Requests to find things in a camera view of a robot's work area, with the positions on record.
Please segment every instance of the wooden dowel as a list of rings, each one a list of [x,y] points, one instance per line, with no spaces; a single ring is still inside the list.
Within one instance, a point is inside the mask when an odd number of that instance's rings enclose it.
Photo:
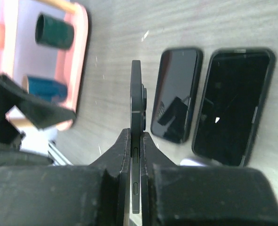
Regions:
[[[10,122],[15,127],[34,127],[28,119],[10,119]]]
[[[74,14],[76,12],[76,6],[73,3],[70,3],[66,0],[36,0],[43,3],[46,3],[50,6],[61,9],[67,13]]]

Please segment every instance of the green cup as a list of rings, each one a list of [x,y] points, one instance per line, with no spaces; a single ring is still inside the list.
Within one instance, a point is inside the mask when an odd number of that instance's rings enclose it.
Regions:
[[[59,49],[69,49],[74,40],[71,24],[41,13],[36,23],[35,41],[39,45]]]

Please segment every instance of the phone lying on table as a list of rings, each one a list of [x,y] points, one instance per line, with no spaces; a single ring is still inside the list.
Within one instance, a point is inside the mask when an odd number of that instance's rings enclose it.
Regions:
[[[198,48],[163,52],[158,75],[152,134],[174,143],[189,137],[203,53]]]
[[[212,55],[192,143],[196,155],[223,165],[247,164],[275,61],[267,48]]]

